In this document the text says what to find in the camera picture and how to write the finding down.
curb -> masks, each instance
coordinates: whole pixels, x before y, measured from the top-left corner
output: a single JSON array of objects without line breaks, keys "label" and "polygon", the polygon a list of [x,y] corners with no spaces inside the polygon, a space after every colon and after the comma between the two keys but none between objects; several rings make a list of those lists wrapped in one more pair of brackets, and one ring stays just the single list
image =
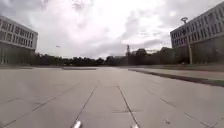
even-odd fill
[{"label": "curb", "polygon": [[183,81],[188,81],[188,82],[224,87],[224,80],[212,80],[212,79],[196,78],[196,77],[188,77],[188,76],[177,76],[177,75],[156,73],[156,72],[143,71],[143,70],[137,70],[137,69],[128,69],[128,70],[139,72],[139,73],[144,73],[144,74],[165,77],[165,78],[171,78],[171,79],[183,80]]}]

cloudy sky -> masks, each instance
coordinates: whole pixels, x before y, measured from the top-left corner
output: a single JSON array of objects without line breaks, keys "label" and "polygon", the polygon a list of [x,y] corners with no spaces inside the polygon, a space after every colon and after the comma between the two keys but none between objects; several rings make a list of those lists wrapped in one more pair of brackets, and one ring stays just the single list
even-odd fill
[{"label": "cloudy sky", "polygon": [[0,0],[0,14],[39,33],[37,52],[105,57],[171,47],[169,32],[223,0]]}]

concrete slab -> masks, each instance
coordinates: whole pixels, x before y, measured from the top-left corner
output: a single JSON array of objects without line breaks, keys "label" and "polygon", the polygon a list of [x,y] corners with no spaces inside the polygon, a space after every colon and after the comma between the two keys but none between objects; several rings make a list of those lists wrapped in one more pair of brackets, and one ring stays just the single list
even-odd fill
[{"label": "concrete slab", "polygon": [[79,120],[85,128],[128,128],[134,124],[117,87],[98,87]]},{"label": "concrete slab", "polygon": [[224,118],[222,118],[219,122],[217,122],[214,128],[224,128]]},{"label": "concrete slab", "polygon": [[69,128],[92,90],[93,87],[77,86],[7,128]]},{"label": "concrete slab", "polygon": [[15,99],[0,105],[0,122],[3,126],[6,126],[22,116],[29,114],[38,106],[40,106],[40,104],[27,102],[22,99]]},{"label": "concrete slab", "polygon": [[204,128],[195,119],[148,93],[141,86],[123,86],[122,92],[142,128]]}]

gray pavement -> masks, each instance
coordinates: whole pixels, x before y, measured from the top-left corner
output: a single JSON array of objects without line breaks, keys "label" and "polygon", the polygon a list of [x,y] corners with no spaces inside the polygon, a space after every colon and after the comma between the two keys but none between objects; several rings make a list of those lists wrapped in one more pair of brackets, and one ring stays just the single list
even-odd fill
[{"label": "gray pavement", "polygon": [[127,69],[1,70],[0,127],[223,128],[224,88]]}]

treeline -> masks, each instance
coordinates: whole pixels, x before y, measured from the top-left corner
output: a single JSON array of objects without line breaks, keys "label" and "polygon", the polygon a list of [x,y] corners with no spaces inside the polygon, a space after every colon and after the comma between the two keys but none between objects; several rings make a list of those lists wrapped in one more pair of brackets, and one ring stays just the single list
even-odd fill
[{"label": "treeline", "polygon": [[45,66],[99,66],[105,65],[102,58],[90,59],[82,57],[74,57],[72,59],[55,57],[48,54],[36,53],[31,59],[31,65],[45,65]]},{"label": "treeline", "polygon": [[[194,64],[224,62],[224,54],[217,50],[202,51],[193,50]],[[74,57],[71,59],[50,55],[35,54],[31,65],[60,65],[60,66],[127,66],[127,65],[165,65],[165,64],[189,64],[189,54],[186,47],[179,49],[162,48],[156,53],[149,54],[145,49],[126,53],[125,56],[108,56],[106,59],[90,59]]]},{"label": "treeline", "polygon": [[152,65],[152,64],[160,64],[169,63],[169,57],[166,55],[165,58],[158,57],[158,54],[166,51],[168,48],[163,48],[161,51],[148,54],[145,49],[138,49],[132,53],[126,53],[125,56],[108,56],[106,59],[98,58],[98,59],[90,59],[86,57],[74,57],[74,58],[62,58],[50,56],[47,54],[39,54],[36,53],[31,60],[31,65],[51,65],[51,66],[126,66],[126,65]]}]

